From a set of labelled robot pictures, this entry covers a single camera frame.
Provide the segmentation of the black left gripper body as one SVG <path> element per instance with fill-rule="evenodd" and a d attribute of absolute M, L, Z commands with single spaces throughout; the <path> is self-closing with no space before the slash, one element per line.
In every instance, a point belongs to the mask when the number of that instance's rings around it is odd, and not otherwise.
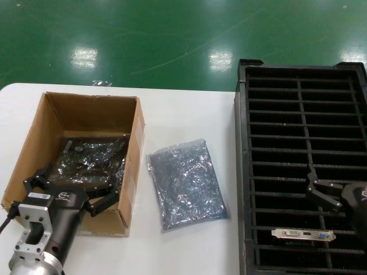
<path fill-rule="evenodd" d="M 48 192 L 53 197 L 52 234 L 45 251 L 58 260 L 65 260 L 86 213 L 88 195 L 83 188 L 72 186 L 58 186 Z"/>

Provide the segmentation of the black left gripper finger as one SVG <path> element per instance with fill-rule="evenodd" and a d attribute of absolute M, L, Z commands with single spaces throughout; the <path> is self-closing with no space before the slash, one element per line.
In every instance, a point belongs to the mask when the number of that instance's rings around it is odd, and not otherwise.
<path fill-rule="evenodd" d="M 26 194 L 34 193 L 35 190 L 42 190 L 45 194 L 55 195 L 55 185 L 49 179 L 52 172 L 51 167 L 38 169 L 31 177 L 23 181 Z"/>
<path fill-rule="evenodd" d="M 106 183 L 86 188 L 88 202 L 85 207 L 91 217 L 95 217 L 119 202 L 119 187 L 116 184 Z"/>

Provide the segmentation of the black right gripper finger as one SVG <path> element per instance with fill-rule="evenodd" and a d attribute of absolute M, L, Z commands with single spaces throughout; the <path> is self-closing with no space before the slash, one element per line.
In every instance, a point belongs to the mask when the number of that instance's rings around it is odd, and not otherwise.
<path fill-rule="evenodd" d="M 336 201 L 332 197 L 316 190 L 314 187 L 307 188 L 306 198 L 317 206 L 323 208 L 324 211 L 340 212 L 342 209 L 342 205 L 339 201 Z"/>
<path fill-rule="evenodd" d="M 312 164 L 308 165 L 309 172 L 307 174 L 307 180 L 308 183 L 307 190 L 313 191 L 317 190 L 317 188 L 321 188 L 322 191 L 342 191 L 343 185 L 338 183 L 333 183 L 329 180 L 324 179 L 318 179 L 317 173 L 315 171 L 315 168 Z"/>

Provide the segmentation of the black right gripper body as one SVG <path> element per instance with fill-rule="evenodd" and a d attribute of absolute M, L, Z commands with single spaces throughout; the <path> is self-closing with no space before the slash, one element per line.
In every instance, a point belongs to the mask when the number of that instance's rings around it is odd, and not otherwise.
<path fill-rule="evenodd" d="M 341 201 L 353 229 L 366 229 L 366 182 L 346 185 Z"/>

